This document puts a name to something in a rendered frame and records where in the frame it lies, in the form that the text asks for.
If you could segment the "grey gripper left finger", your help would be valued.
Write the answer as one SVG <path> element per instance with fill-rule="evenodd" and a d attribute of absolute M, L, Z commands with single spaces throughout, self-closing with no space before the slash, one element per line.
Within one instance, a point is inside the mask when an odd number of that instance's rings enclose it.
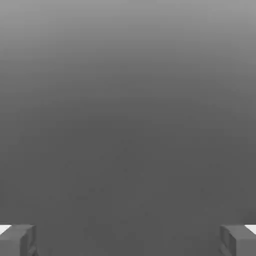
<path fill-rule="evenodd" d="M 38 256 L 37 227 L 0 224 L 0 256 Z"/>

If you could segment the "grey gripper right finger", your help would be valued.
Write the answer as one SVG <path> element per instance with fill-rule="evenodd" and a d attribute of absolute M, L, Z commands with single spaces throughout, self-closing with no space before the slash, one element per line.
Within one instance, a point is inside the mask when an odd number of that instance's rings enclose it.
<path fill-rule="evenodd" d="M 256 256 L 256 224 L 221 225 L 220 256 Z"/>

